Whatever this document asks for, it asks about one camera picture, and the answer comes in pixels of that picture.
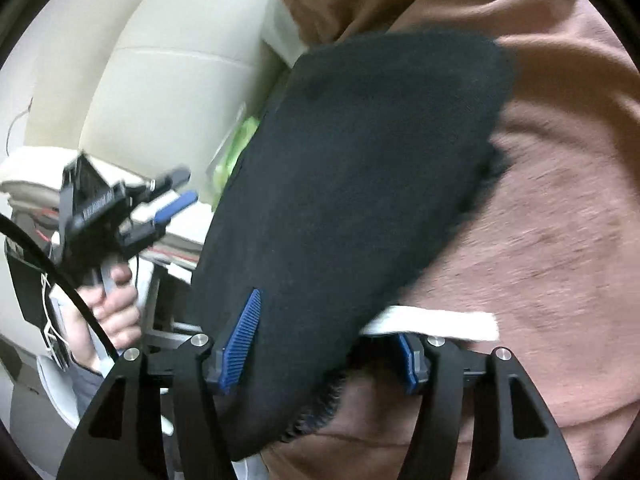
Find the grey sleeve forearm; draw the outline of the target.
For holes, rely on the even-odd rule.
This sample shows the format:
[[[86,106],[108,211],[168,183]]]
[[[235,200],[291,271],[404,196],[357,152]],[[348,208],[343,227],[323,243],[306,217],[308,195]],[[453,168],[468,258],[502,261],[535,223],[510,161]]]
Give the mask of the grey sleeve forearm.
[[[78,418],[82,419],[94,396],[98,393],[105,377],[111,371],[114,363],[110,359],[96,358],[89,366],[79,364],[75,359],[70,361],[67,375],[72,382]]]

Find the person's left hand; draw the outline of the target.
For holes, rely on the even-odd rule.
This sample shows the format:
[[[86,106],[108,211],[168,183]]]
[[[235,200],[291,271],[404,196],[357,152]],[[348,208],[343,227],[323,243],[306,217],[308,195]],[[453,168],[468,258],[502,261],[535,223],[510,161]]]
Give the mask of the person's left hand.
[[[132,273],[125,263],[112,267],[115,286],[106,292],[102,285],[84,286],[78,295],[85,301],[103,328],[114,348],[126,350],[135,346],[142,336],[141,313],[137,306],[138,292],[130,284]],[[89,326],[73,304],[60,307],[64,339],[74,361],[92,372],[101,371],[100,358],[94,348]]]

